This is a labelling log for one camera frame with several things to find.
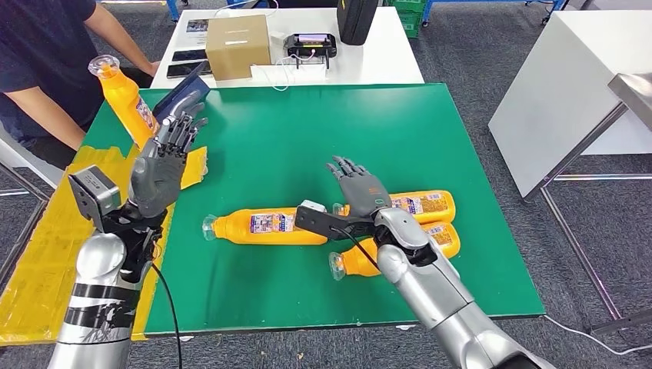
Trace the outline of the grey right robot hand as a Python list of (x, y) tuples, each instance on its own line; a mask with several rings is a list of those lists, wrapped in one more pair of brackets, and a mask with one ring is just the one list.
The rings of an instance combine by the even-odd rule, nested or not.
[(327, 163), (326, 166), (336, 178), (348, 202), (350, 216), (370, 218), (378, 209), (391, 205), (385, 186), (363, 165), (337, 155), (332, 160), (335, 165)]

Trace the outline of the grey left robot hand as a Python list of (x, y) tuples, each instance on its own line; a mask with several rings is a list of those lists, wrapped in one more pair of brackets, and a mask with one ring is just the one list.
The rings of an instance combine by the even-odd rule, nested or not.
[(207, 122), (196, 118), (204, 107), (203, 102), (177, 107), (135, 159), (128, 202), (141, 218), (159, 216), (178, 199), (190, 147)]

